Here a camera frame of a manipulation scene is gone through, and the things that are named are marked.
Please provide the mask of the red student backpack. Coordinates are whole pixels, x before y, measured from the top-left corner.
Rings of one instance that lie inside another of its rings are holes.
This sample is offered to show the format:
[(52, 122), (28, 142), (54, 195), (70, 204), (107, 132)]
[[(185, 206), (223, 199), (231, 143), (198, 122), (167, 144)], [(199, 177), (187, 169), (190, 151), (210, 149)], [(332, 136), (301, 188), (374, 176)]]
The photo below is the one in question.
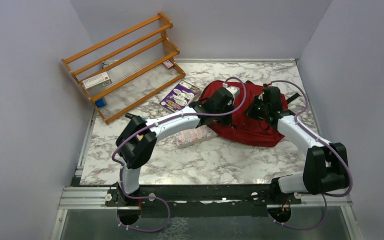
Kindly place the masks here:
[[(223, 83), (224, 81), (222, 80), (211, 82), (204, 88), (199, 100), (212, 96), (217, 89), (222, 87)], [(265, 120), (252, 119), (245, 114), (246, 109), (254, 100), (254, 96), (262, 93), (263, 86), (248, 80), (245, 82), (245, 87), (247, 92), (245, 102), (239, 110), (233, 113), (231, 124), (223, 125), (213, 120), (207, 124), (207, 127), (212, 129), (219, 137), (232, 142), (256, 147), (275, 147), (285, 136), (269, 126)], [(284, 110), (288, 109), (289, 103), (300, 96), (298, 93), (289, 98), (286, 98), (283, 93), (280, 95)]]

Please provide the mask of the purple comic book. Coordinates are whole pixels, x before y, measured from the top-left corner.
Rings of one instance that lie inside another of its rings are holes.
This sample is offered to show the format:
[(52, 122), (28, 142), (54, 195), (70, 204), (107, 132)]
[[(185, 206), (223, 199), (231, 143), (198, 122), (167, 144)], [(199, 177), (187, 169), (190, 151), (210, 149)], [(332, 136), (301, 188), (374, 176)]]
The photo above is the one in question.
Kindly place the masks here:
[(179, 112), (195, 101), (201, 92), (199, 87), (181, 80), (158, 105), (169, 113)]

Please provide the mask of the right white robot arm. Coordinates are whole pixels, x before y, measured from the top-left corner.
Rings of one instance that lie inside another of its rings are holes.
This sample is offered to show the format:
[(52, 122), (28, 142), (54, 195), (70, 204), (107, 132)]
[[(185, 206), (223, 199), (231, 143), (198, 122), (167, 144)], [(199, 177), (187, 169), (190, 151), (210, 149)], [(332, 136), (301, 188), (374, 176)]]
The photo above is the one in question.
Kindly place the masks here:
[(272, 202), (280, 204), (295, 192), (317, 195), (351, 186), (345, 146), (340, 142), (331, 143), (303, 125), (297, 114), (284, 108), (278, 87), (265, 84), (245, 114), (265, 121), (270, 129), (287, 137), (305, 154), (302, 173), (274, 180), (275, 186), (268, 190)]

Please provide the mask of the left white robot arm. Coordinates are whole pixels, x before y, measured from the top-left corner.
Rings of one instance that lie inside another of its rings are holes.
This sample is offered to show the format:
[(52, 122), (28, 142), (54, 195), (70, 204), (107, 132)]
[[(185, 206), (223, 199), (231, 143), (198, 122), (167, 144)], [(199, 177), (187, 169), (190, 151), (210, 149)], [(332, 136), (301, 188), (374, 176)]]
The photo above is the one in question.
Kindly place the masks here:
[(179, 112), (149, 120), (132, 117), (116, 140), (117, 148), (112, 156), (114, 159), (119, 155), (117, 162), (122, 164), (118, 199), (127, 206), (135, 203), (141, 167), (150, 160), (159, 141), (230, 117), (240, 92), (239, 87), (224, 85), (204, 102), (192, 102)]

